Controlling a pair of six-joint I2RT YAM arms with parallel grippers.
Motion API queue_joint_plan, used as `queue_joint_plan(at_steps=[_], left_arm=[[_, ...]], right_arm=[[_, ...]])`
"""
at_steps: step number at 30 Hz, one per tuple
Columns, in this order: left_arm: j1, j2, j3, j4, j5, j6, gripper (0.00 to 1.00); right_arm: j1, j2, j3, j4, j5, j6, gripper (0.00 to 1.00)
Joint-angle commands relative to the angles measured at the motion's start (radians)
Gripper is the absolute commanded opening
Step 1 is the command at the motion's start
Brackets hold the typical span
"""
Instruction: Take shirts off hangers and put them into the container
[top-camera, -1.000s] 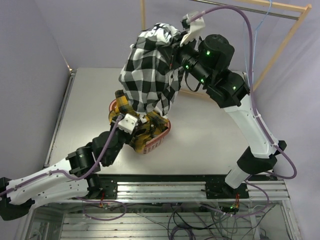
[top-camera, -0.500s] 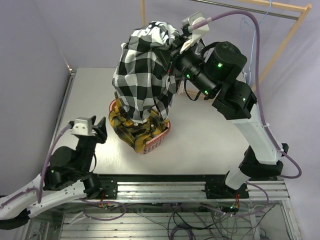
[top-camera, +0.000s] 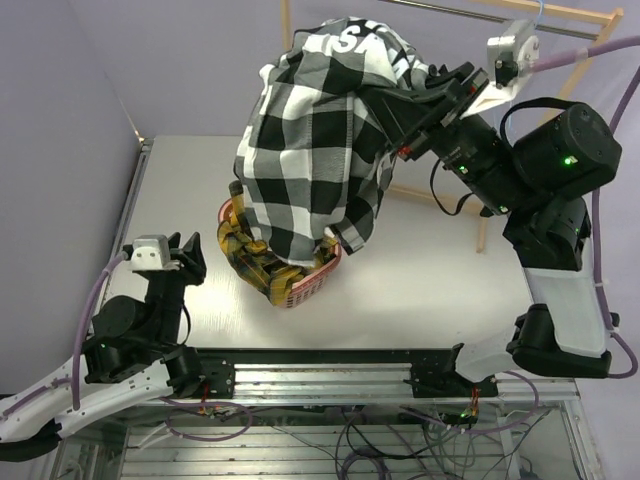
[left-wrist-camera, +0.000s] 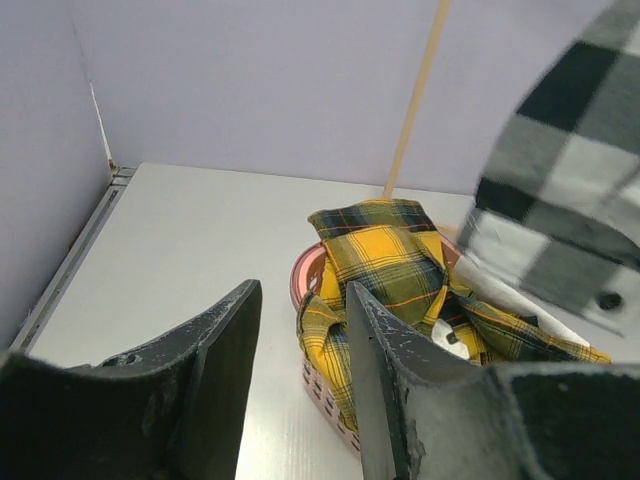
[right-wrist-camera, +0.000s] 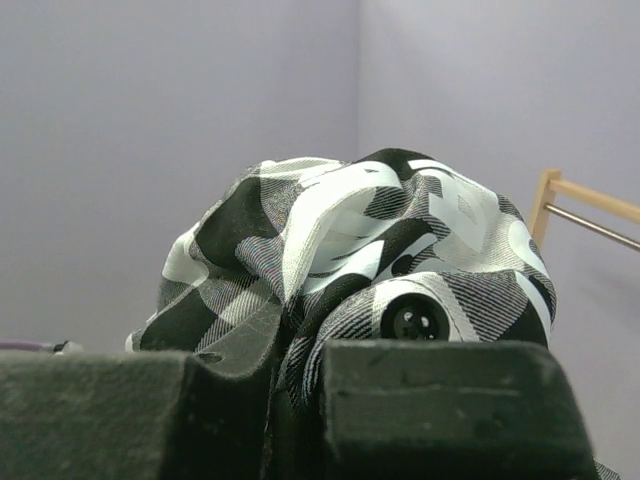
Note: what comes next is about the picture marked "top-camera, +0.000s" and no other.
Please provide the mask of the black white checkered shirt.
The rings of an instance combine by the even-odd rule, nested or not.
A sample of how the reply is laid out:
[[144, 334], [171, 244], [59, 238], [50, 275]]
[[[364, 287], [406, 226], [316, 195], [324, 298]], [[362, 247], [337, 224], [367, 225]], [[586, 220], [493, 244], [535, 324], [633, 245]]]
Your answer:
[[395, 166], [364, 87], [422, 90], [436, 66], [388, 25], [358, 17], [298, 30], [260, 70], [263, 88], [237, 149], [254, 238], [311, 264], [332, 233], [347, 253], [371, 237]]

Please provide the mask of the light blue wire hanger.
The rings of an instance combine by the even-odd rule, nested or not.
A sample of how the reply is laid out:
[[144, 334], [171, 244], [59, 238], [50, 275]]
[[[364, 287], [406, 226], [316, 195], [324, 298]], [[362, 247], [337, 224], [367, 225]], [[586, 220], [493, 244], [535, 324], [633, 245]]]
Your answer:
[[544, 0], [535, 0], [535, 2], [538, 5], [538, 11], [536, 14], [536, 17], [534, 19], [534, 27], [537, 27], [544, 15], [544, 10], [545, 10], [545, 1]]

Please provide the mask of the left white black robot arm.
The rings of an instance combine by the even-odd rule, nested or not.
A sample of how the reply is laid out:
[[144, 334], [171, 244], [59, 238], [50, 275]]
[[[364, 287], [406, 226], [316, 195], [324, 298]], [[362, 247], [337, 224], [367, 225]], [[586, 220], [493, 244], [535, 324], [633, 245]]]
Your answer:
[[[117, 295], [99, 305], [103, 285], [123, 263], [146, 281], [144, 298]], [[179, 233], [146, 235], [123, 246], [91, 289], [70, 359], [2, 398], [2, 461], [46, 455], [86, 426], [147, 400], [196, 395], [202, 363], [179, 330], [191, 322], [185, 291], [206, 274], [198, 233], [187, 241]]]

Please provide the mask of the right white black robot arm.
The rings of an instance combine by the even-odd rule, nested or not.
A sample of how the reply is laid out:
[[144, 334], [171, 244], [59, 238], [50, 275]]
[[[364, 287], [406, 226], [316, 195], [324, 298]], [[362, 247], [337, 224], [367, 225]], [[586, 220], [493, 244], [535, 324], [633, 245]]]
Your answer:
[[483, 217], [505, 216], [531, 306], [505, 331], [429, 350], [410, 385], [429, 396], [463, 395], [496, 374], [520, 368], [542, 377], [604, 379], [612, 361], [594, 278], [596, 220], [585, 196], [611, 182], [622, 149], [588, 104], [538, 97], [518, 110], [554, 116], [519, 140], [478, 114], [489, 89], [485, 71], [465, 64], [422, 90], [365, 87], [359, 97], [402, 159], [433, 153], [482, 202]]

